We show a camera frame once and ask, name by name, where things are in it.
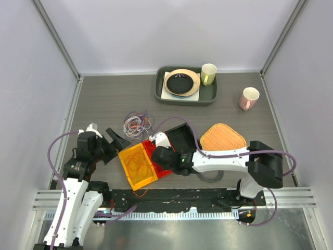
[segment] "gray tray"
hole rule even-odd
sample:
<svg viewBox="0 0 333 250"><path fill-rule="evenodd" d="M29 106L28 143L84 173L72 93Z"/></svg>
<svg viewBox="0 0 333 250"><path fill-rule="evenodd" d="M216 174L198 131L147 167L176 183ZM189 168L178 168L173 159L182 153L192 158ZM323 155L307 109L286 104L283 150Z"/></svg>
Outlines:
<svg viewBox="0 0 333 250"><path fill-rule="evenodd" d="M177 66L165 66L160 68L156 73L156 83L155 83L155 97L157 100L164 104L171 105L184 105L184 106L208 106L212 104L216 99L217 94L217 82L216 78L210 86L203 86L200 84L199 100L198 101L184 101L179 100L166 100L161 98L162 88L164 83L164 73L171 72L176 69L188 69L195 73L201 72L201 67L177 67Z"/></svg>

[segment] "cup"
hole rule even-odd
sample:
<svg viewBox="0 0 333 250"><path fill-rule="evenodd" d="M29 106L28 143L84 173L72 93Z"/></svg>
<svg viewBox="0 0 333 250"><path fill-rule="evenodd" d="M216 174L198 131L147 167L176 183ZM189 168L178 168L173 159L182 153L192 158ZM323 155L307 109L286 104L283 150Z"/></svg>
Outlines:
<svg viewBox="0 0 333 250"><path fill-rule="evenodd" d="M239 107L245 111L249 110L257 102L259 96L260 93L257 89L253 87L245 88L239 100Z"/></svg>
<svg viewBox="0 0 333 250"><path fill-rule="evenodd" d="M201 82L203 85L208 86L213 83L215 79L217 68L214 64L204 64L201 68Z"/></svg>

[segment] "pink cup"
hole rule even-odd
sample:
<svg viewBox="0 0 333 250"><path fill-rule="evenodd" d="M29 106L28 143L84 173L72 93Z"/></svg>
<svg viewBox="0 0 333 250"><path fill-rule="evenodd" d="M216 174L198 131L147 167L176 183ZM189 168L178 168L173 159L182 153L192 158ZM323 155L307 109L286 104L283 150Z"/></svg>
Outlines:
<svg viewBox="0 0 333 250"><path fill-rule="evenodd" d="M239 107L245 111L249 110L257 102L259 96L260 93L257 89L253 87L245 88L239 100Z"/></svg>

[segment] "gray floor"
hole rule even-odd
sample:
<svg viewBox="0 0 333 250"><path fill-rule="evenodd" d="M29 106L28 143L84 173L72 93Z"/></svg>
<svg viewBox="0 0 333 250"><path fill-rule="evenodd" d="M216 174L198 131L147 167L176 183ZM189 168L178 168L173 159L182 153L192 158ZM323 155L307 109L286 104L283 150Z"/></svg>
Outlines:
<svg viewBox="0 0 333 250"><path fill-rule="evenodd" d="M240 133L248 143L258 140L274 149L282 149L259 74L227 73L218 74L216 77L217 99L207 107L159 103L153 93L154 75L85 77L71 131L85 129L94 122L98 124L98 131L102 134L106 134L104 131L111 127L123 136L122 125L125 116L130 111L148 109L155 117L155 124L170 116L184 116L194 125L198 136L201 136L214 124L225 123ZM238 107L238 100L243 89L249 86L257 88L261 96L256 105L245 112ZM179 120L170 120L161 127L161 130L170 129L181 123ZM68 140L65 160L71 157L73 147L76 147L76 136L71 136ZM284 171L288 169L284 161ZM237 181L243 176L243 173L230 171L225 173L220 182L205 183L195 175L183 177L171 174L147 187L235 188ZM106 166L97 164L92 180L108 182L111 189L131 188L118 158ZM291 176L284 178L284 186L294 186Z"/></svg>

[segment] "black plate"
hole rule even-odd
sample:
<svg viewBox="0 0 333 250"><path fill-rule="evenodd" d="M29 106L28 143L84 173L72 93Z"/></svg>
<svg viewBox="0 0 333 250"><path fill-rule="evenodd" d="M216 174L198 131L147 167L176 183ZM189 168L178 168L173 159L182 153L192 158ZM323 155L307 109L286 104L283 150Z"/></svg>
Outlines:
<svg viewBox="0 0 333 250"><path fill-rule="evenodd" d="M193 88L193 79L187 74L174 74L166 82L168 89L174 94L185 94Z"/></svg>

